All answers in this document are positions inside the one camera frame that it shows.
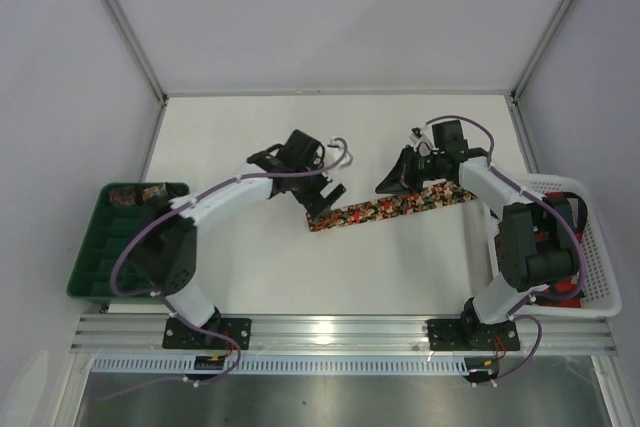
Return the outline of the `colourful patterned necktie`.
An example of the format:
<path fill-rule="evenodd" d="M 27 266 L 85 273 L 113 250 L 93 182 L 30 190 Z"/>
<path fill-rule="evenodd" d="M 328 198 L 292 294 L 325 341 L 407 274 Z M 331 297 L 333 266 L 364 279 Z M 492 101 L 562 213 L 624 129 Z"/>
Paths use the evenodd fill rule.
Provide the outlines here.
<path fill-rule="evenodd" d="M 476 196 L 470 191 L 446 181 L 428 186 L 417 194 L 391 195 L 332 209 L 315 219 L 307 215 L 307 226 L 310 232 L 318 233 L 427 212 L 475 199 Z"/>

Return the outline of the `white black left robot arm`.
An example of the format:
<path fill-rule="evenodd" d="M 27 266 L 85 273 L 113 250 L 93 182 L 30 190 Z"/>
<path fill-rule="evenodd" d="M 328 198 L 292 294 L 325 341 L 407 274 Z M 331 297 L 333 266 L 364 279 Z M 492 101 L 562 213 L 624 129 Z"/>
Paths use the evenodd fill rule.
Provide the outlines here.
<path fill-rule="evenodd" d="M 347 167 L 348 144 L 334 137 L 323 144 L 301 130 L 249 156 L 229 179 L 152 207 L 153 219 L 124 249 L 125 261 L 151 284 L 151 294 L 191 328 L 219 316 L 196 279 L 198 240 L 234 215 L 273 197 L 290 193 L 315 219 L 346 192 L 332 186 L 329 172 Z"/>

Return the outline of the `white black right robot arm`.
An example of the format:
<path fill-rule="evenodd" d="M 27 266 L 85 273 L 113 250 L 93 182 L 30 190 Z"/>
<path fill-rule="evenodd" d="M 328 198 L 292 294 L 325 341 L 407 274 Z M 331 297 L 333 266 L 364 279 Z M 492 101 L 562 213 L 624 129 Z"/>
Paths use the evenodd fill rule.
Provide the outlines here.
<path fill-rule="evenodd" d="M 499 273 L 466 301 L 451 328 L 454 343 L 488 350 L 525 304 L 581 293 L 588 206 L 574 192 L 533 193 L 510 179 L 496 167 L 492 148 L 470 147 L 465 121 L 441 116 L 427 122 L 430 133 L 413 128 L 409 144 L 375 191 L 416 194 L 428 181 L 447 180 L 474 194 L 497 218 Z"/>

